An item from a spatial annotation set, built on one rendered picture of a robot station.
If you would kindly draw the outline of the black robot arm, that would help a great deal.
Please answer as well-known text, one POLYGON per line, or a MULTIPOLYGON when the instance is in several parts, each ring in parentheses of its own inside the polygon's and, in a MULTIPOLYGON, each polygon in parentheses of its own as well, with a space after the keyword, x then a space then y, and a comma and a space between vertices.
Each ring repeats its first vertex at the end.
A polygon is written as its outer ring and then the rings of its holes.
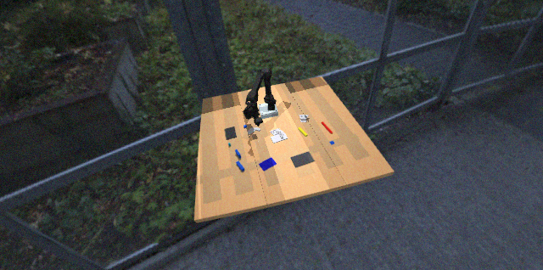
POLYGON ((262 68, 258 73, 257 77, 255 79, 254 86, 249 91, 246 102, 247 107, 244 109, 243 113, 246 119, 250 119, 251 117, 254 117, 253 111, 258 109, 257 101, 258 101, 258 91, 260 89, 260 85, 262 83, 262 80, 264 79, 265 82, 265 90, 266 90, 266 96, 264 97, 264 101, 266 104, 268 104, 268 110, 275 110, 276 100, 274 99, 274 96, 272 95, 272 89, 271 89, 271 76, 272 76, 272 70, 268 68, 262 68), (248 102, 251 101, 251 102, 248 102))

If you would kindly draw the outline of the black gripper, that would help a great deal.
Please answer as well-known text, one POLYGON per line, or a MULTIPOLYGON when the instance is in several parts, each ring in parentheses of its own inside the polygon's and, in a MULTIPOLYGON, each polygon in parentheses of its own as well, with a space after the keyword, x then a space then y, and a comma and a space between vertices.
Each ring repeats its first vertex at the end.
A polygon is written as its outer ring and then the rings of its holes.
POLYGON ((254 123, 255 123, 255 125, 259 126, 261 123, 263 123, 262 118, 258 116, 258 115, 260 115, 258 109, 257 109, 257 110, 254 110, 252 113, 253 113, 253 115, 254 115, 253 118, 254 118, 254 123))

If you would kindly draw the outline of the blue flat square pad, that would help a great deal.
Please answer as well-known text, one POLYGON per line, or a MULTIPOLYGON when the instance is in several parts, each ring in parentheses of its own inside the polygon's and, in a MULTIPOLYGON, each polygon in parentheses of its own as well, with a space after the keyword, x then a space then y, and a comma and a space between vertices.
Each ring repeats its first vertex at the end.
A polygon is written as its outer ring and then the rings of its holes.
POLYGON ((259 164, 260 168, 264 171, 270 169, 271 167, 275 166, 277 163, 271 158, 261 162, 259 164))

